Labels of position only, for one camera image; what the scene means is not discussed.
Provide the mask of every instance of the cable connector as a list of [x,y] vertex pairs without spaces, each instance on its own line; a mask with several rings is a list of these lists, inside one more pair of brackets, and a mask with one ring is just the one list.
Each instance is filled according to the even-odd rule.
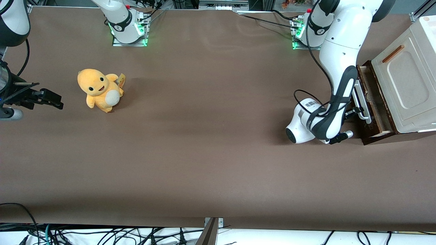
[[29,235],[27,235],[21,242],[19,245],[26,245],[27,239],[29,238]]
[[179,245],[186,245],[187,241],[185,239],[185,236],[183,235],[183,230],[180,228],[180,242]]
[[154,238],[154,234],[151,234],[151,245],[156,245],[156,239]]

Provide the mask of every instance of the metal bracket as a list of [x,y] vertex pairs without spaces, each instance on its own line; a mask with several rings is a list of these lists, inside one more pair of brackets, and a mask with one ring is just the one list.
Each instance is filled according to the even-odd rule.
[[353,100],[356,107],[362,107],[363,112],[357,113],[360,119],[365,120],[367,124],[372,122],[369,114],[368,105],[366,104],[365,95],[363,94],[360,81],[357,79],[352,90]]
[[[206,227],[206,225],[208,224],[209,220],[211,218],[204,218],[204,227]],[[218,228],[223,228],[224,227],[224,218],[217,218],[218,219]]]
[[414,12],[411,12],[411,13],[409,14],[409,17],[410,17],[410,21],[411,21],[412,23],[415,23],[415,22],[416,22],[416,19],[415,19],[415,16],[414,16],[413,14],[414,14]]
[[205,218],[204,223],[206,227],[201,233],[195,245],[216,245],[217,235],[218,235],[218,227],[219,225],[223,225],[224,222],[219,219],[222,218]]
[[436,5],[436,0],[425,1],[417,10],[409,14],[410,20],[416,22],[421,16],[424,16],[433,6]]

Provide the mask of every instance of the white floor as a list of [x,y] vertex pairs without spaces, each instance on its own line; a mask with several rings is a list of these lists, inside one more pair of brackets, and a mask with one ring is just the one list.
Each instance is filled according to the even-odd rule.
[[[199,228],[184,228],[184,231],[196,230]],[[110,229],[95,229],[95,230],[71,230],[75,232],[96,232],[110,231]],[[147,236],[151,232],[151,228],[141,228],[142,236]],[[165,228],[157,232],[155,235],[171,235],[178,234],[179,228]],[[248,230],[248,229],[220,229],[218,231],[217,245],[322,245],[329,235],[330,231],[280,231],[280,230]],[[28,233],[26,231],[9,231],[0,232],[0,245],[18,245]],[[385,245],[388,238],[387,233],[366,233],[371,245]],[[96,245],[104,234],[65,235],[72,245]],[[127,235],[136,239],[122,238],[116,245],[135,245],[139,243],[139,237]],[[197,239],[200,232],[186,233],[187,241]],[[113,244],[114,238],[106,242],[105,245]],[[173,245],[177,242],[176,238],[168,238],[160,241],[159,245]],[[37,243],[37,238],[29,236],[27,245]],[[331,236],[327,245],[359,245],[356,232],[336,231]],[[393,233],[389,245],[434,245],[436,244],[436,235],[425,234],[398,234]]]

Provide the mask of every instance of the green led light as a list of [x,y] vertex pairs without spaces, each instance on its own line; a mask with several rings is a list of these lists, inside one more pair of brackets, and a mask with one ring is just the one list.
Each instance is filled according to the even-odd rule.
[[297,38],[301,38],[301,36],[303,35],[304,29],[305,29],[304,25],[302,25],[302,29],[299,32],[297,32]]
[[143,31],[143,29],[139,30],[138,27],[139,27],[139,25],[135,25],[135,28],[136,28],[136,30],[138,31],[138,34],[139,34],[139,35],[142,35],[141,32],[144,32],[144,31]]

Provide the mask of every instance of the metal rod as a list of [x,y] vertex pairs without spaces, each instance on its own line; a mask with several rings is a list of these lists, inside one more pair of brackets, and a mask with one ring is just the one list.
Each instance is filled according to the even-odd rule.
[[218,218],[210,218],[195,245],[215,245],[218,235]]
[[416,21],[419,17],[423,16],[430,9],[432,9],[436,5],[436,0],[428,0],[425,1],[415,12],[413,12],[413,19]]

